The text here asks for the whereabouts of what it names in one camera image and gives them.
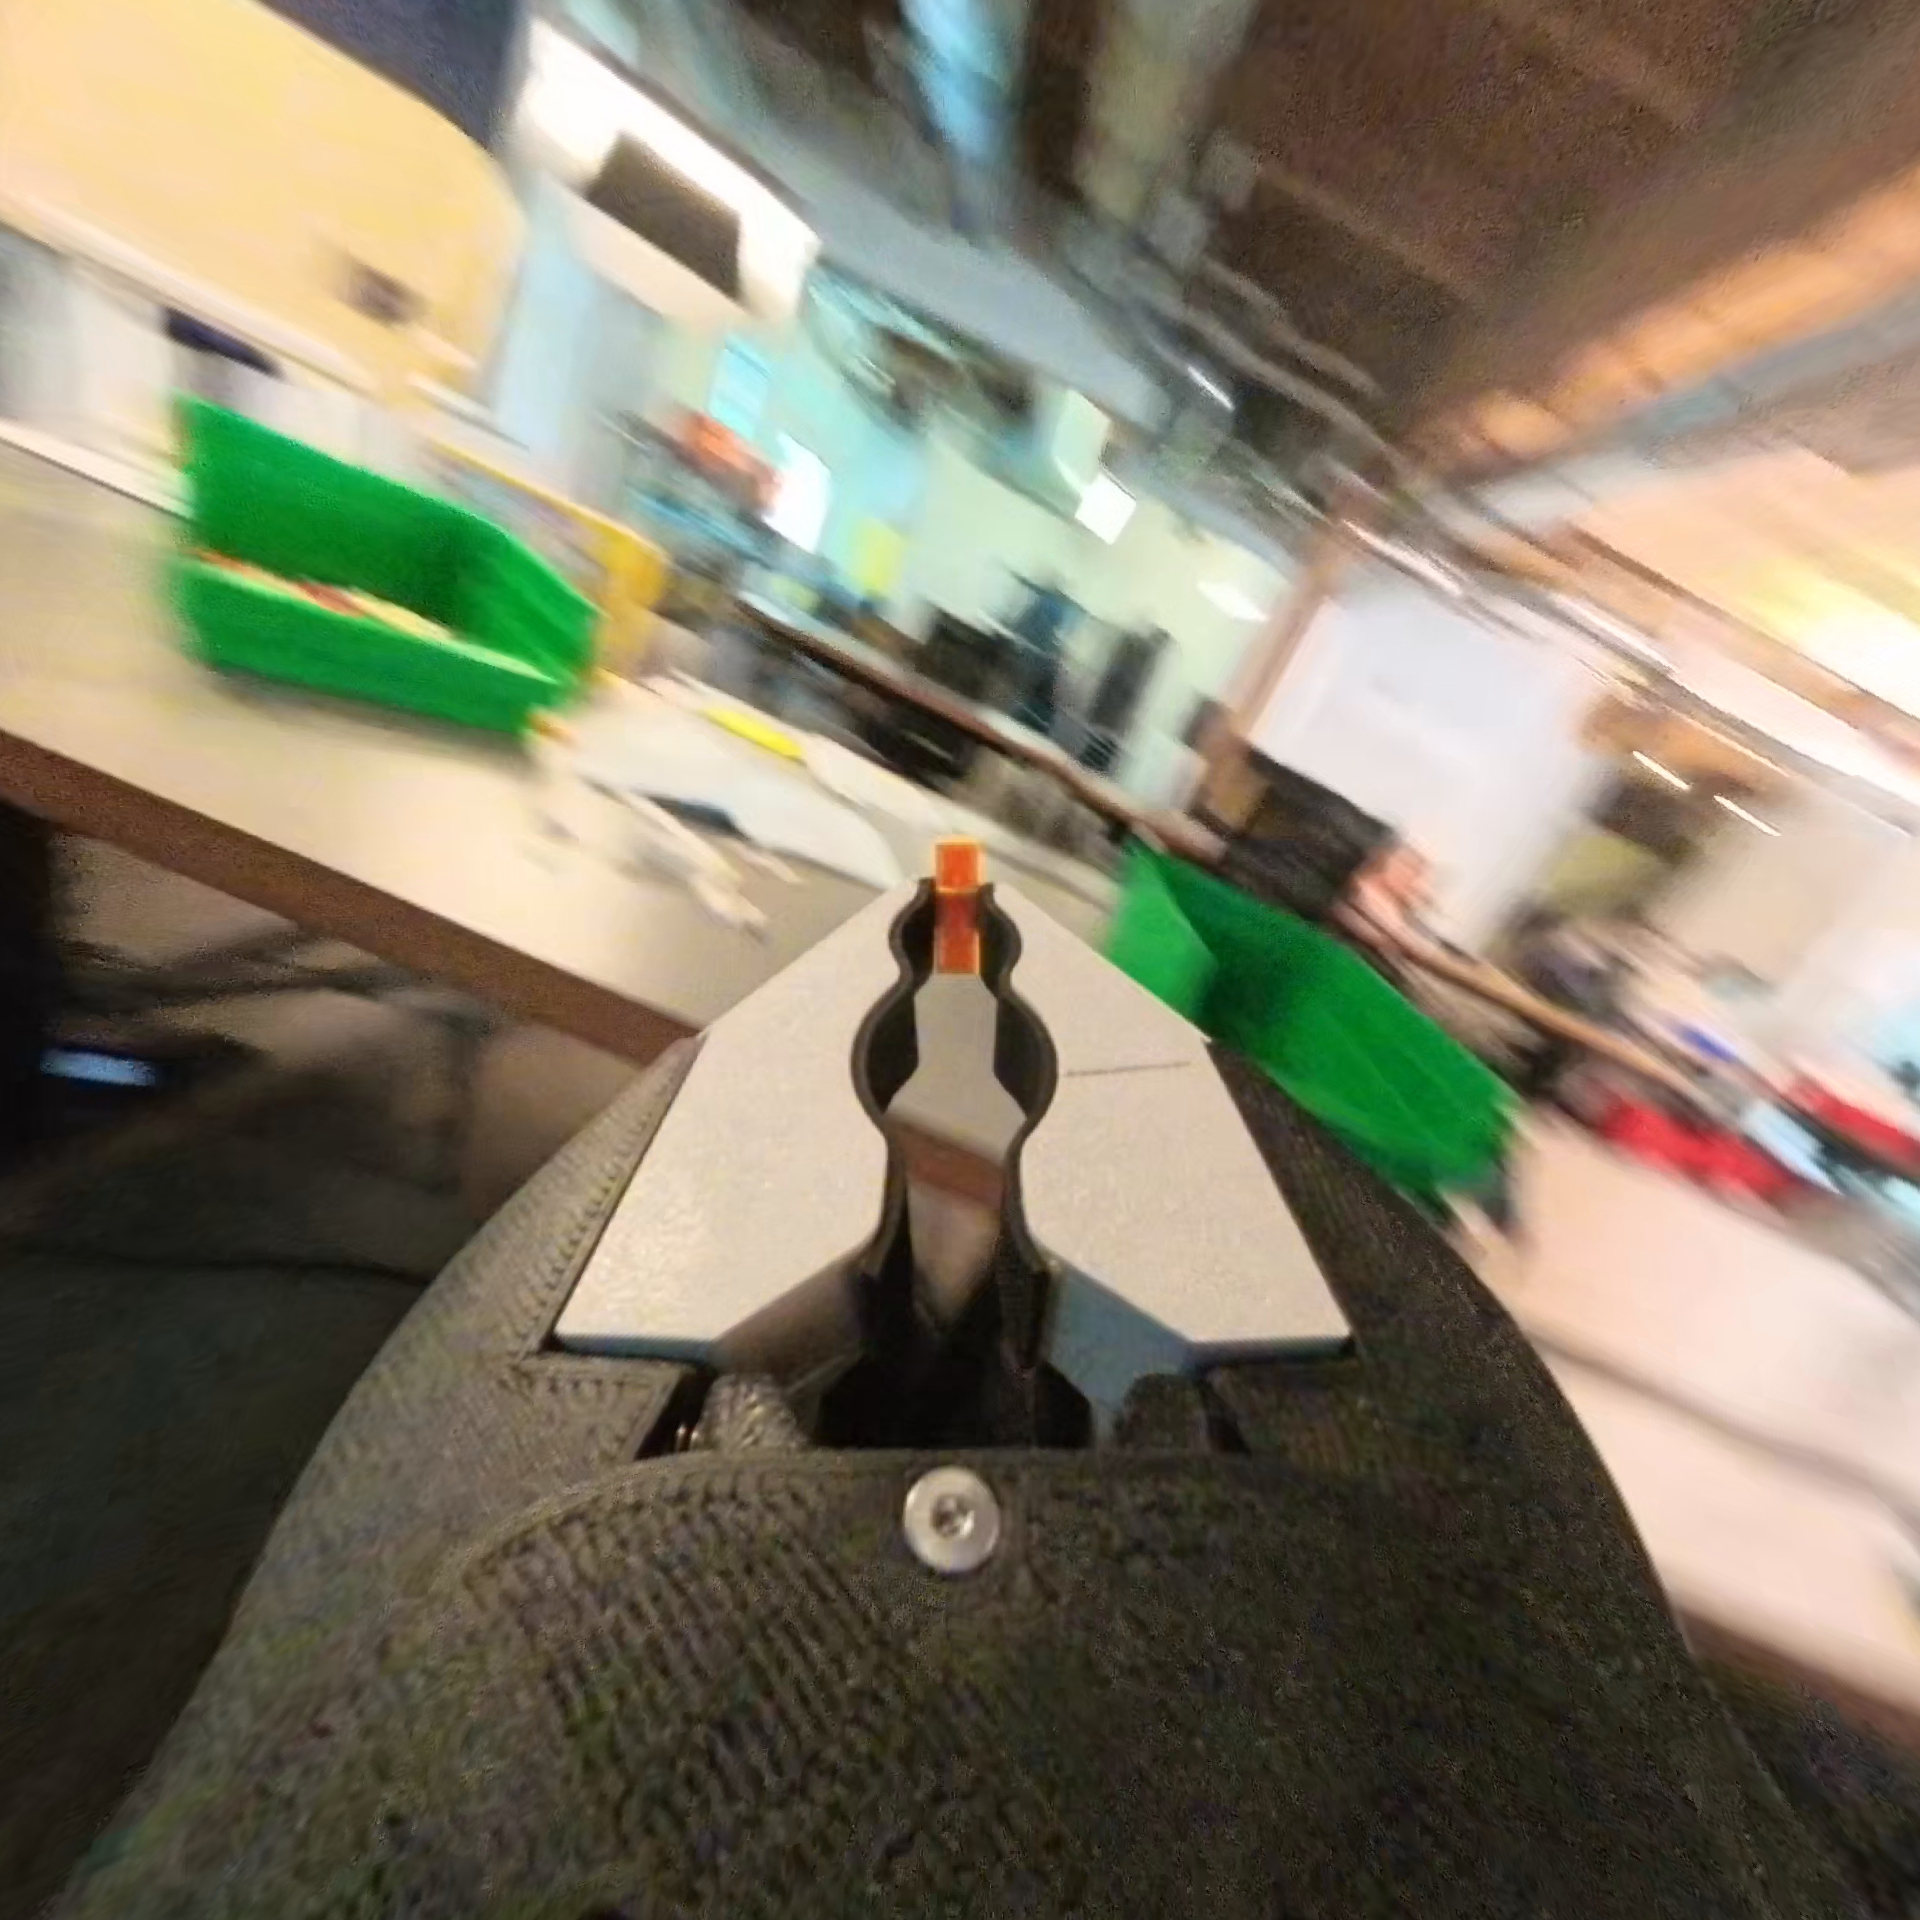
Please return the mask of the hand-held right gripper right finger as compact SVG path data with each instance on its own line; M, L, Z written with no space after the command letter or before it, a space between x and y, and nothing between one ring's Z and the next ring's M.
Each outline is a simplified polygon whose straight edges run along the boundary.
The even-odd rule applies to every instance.
M1014 1107L991 1251L995 1426L1113 1436L1140 1384L1329 1361L1352 1328L1203 1031L1013 887L974 904Z

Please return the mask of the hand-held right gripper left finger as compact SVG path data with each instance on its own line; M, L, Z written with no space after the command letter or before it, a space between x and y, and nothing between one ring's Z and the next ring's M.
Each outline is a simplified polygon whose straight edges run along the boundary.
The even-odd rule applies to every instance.
M921 1066L904 882L700 1035L555 1326L561 1353L832 1374L904 1218L886 1113Z

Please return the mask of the green plastic parts bin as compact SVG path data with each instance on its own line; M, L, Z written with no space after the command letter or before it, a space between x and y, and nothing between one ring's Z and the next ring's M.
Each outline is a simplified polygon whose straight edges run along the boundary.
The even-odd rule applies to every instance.
M579 694L597 609L502 527L213 400L176 432L167 592L205 666L496 736Z

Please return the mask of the yellow lego set box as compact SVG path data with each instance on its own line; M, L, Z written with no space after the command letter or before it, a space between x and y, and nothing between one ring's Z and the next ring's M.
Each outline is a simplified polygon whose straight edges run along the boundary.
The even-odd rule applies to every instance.
M533 547L591 603L601 666L623 670L647 652L669 574L669 560L654 540L455 440L429 434L422 456L444 491Z

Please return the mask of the green bin near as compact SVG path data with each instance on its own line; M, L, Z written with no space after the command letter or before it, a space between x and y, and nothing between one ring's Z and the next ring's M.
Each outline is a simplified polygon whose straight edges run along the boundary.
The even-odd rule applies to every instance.
M1408 1198L1500 1187L1505 1084L1319 927L1131 840L1104 953Z

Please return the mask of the open instruction booklet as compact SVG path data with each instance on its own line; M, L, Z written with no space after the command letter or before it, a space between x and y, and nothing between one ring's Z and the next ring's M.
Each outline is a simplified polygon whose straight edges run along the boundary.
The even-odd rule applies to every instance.
M885 834L801 760L648 694L542 714L520 743L549 838L679 889L725 927L764 928L755 879L825 873L871 895L902 881Z

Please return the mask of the studio light panel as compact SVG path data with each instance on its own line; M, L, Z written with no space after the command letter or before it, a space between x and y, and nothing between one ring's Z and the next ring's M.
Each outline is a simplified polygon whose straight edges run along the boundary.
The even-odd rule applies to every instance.
M582 265L665 320L720 330L795 320L819 233L772 182L625 66L534 18L512 155L555 203Z

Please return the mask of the wooden board with label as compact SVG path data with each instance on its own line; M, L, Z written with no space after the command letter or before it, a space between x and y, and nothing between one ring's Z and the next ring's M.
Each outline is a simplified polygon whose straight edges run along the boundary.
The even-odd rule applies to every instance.
M4 2L1 208L365 394L472 383L523 238L483 143L238 2Z

